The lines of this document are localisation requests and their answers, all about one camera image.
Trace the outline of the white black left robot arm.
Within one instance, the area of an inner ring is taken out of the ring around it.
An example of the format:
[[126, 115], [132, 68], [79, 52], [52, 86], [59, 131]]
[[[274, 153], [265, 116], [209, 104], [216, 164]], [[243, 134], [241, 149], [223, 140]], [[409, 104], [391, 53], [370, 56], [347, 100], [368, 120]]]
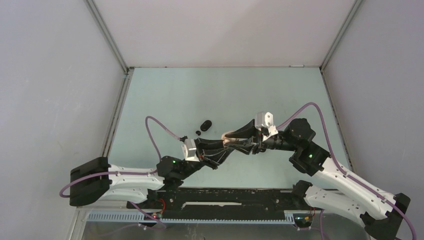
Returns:
[[109, 163], [105, 156], [90, 160], [70, 171], [70, 206], [81, 207], [97, 201], [126, 201], [153, 208], [155, 191], [175, 189], [204, 167], [216, 170], [234, 151], [225, 140], [185, 139], [183, 158], [163, 156], [155, 168], [129, 168]]

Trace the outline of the beige earbud charging case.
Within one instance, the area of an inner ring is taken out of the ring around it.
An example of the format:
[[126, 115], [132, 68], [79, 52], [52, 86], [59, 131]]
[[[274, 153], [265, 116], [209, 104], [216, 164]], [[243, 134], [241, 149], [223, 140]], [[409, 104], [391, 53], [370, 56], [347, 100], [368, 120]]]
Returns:
[[228, 134], [232, 134], [232, 133], [234, 133], [235, 131], [227, 131], [227, 132], [224, 132], [222, 135], [221, 135], [221, 140], [222, 140], [222, 144], [224, 145], [224, 146], [228, 146], [229, 144], [236, 144], [236, 143], [238, 143], [238, 142], [241, 142], [241, 141], [244, 141], [245, 140], [245, 138], [240, 138], [240, 137], [228, 137], [227, 135]]

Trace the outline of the black earbud case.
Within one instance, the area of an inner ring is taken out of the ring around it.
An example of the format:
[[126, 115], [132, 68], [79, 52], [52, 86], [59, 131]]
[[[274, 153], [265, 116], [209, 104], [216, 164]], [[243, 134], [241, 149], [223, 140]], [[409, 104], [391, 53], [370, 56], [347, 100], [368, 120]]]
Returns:
[[200, 130], [202, 132], [206, 132], [208, 131], [210, 128], [212, 127], [212, 121], [211, 120], [205, 120], [201, 125], [200, 125]]

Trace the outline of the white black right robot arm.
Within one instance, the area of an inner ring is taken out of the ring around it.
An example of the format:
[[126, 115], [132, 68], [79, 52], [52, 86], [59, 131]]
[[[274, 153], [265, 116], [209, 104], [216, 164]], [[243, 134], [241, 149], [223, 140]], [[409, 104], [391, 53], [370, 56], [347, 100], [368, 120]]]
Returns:
[[339, 190], [339, 194], [333, 194], [301, 180], [290, 196], [295, 208], [309, 205], [329, 210], [357, 223], [375, 240], [395, 240], [401, 223], [407, 219], [410, 198], [403, 193], [384, 191], [359, 177], [336, 160], [330, 149], [314, 143], [315, 134], [304, 118], [292, 119], [284, 130], [279, 130], [270, 119], [253, 119], [221, 138], [226, 147], [249, 155], [267, 149], [292, 151], [289, 162], [295, 169]]

